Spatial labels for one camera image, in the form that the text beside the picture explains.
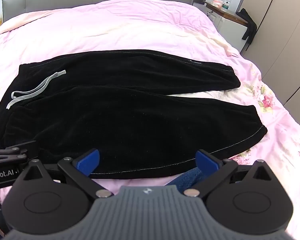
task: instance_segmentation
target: bed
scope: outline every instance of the bed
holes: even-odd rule
[[[261,81],[258,68],[216,31],[193,0],[3,0],[0,27],[0,100],[20,64],[59,55],[116,49],[151,49],[231,66],[241,86],[227,91],[182,94],[254,105],[268,133],[251,149],[233,156],[239,164],[264,159],[294,206],[287,232],[300,240],[300,125]],[[117,193],[120,186],[159,186],[157,179],[96,180]],[[0,189],[0,202],[9,188]]]

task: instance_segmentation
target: gray ribbed surface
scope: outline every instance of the gray ribbed surface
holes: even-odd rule
[[[218,224],[199,198],[176,186],[121,187],[118,195],[98,199],[74,227],[49,236],[11,231],[4,240],[292,240],[284,231],[265,236],[238,234]]]

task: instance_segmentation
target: wooden tabletop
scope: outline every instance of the wooden tabletop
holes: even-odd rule
[[[206,3],[206,7],[208,9],[210,9],[211,11],[214,11],[215,13],[217,13],[218,15],[220,15],[221,17],[226,18],[226,19],[228,19],[230,21],[239,23],[239,24],[241,24],[243,26],[248,26],[248,22],[245,21],[244,19],[242,19],[241,17],[239,17],[238,15],[236,15],[235,12],[226,10],[224,8],[215,7],[215,6],[211,5],[208,2],[205,2],[205,3]]]

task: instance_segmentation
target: white logo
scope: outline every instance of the white logo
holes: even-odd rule
[[[143,190],[143,192],[149,195],[152,192],[152,189],[146,188]]]

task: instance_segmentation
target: wardrobe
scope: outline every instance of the wardrobe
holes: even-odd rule
[[[241,8],[258,26],[242,56],[300,124],[300,0],[243,0]]]

